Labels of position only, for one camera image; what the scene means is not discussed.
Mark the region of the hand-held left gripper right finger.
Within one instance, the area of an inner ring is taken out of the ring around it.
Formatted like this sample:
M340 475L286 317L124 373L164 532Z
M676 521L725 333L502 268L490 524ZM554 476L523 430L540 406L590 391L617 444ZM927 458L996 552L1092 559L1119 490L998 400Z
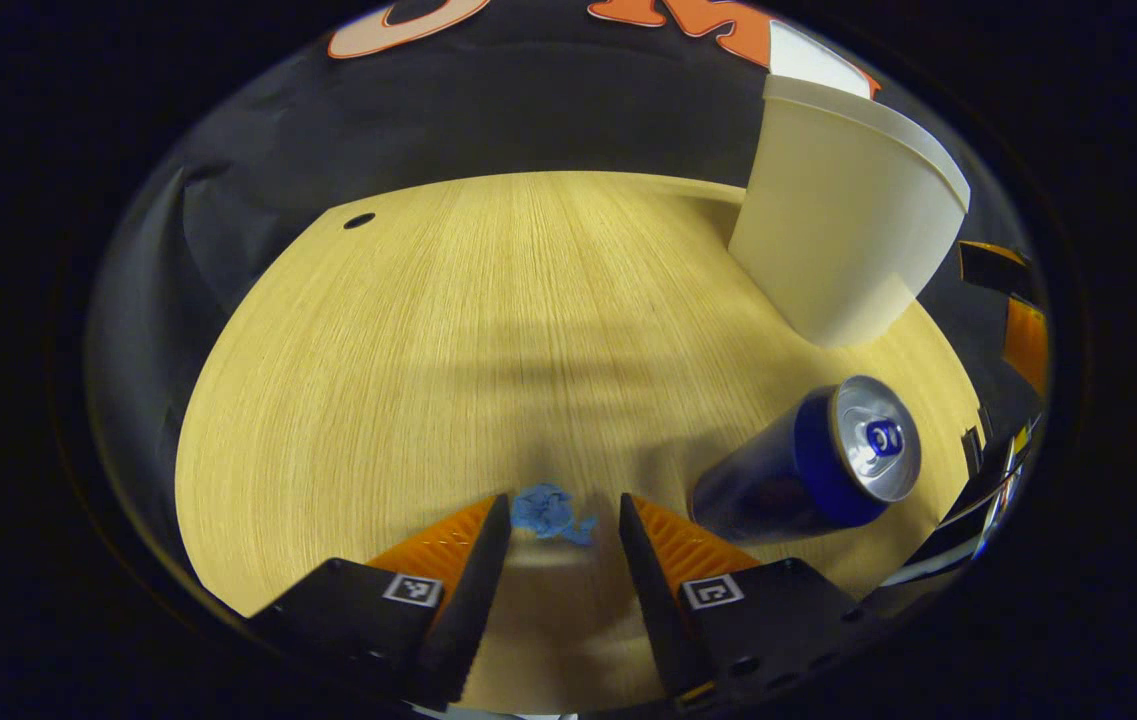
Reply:
M869 642L868 610L804 560L761 562L632 493L619 537L677 714L764 705Z

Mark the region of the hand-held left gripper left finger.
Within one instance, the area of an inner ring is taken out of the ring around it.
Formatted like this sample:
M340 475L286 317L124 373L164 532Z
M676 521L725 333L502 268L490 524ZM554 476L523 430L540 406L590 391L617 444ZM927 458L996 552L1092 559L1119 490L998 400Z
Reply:
M507 496L478 500L376 557L319 562L249 629L362 692L445 710L466 688L511 530Z

